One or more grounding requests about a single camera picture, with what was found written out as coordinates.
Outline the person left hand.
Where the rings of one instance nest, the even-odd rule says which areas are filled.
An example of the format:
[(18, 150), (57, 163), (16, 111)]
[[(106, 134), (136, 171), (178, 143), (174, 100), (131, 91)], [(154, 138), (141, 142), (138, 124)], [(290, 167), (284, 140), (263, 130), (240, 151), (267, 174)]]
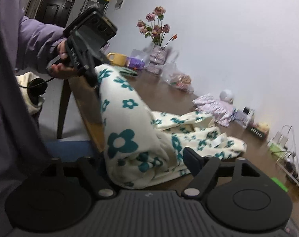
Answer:
[(62, 62), (58, 64), (52, 64), (49, 70), (49, 74), (52, 77), (64, 80), (77, 76), (76, 69), (70, 67), (69, 64), (64, 64), (68, 57), (65, 44), (65, 40), (63, 40), (57, 45), (57, 52), (61, 56)]

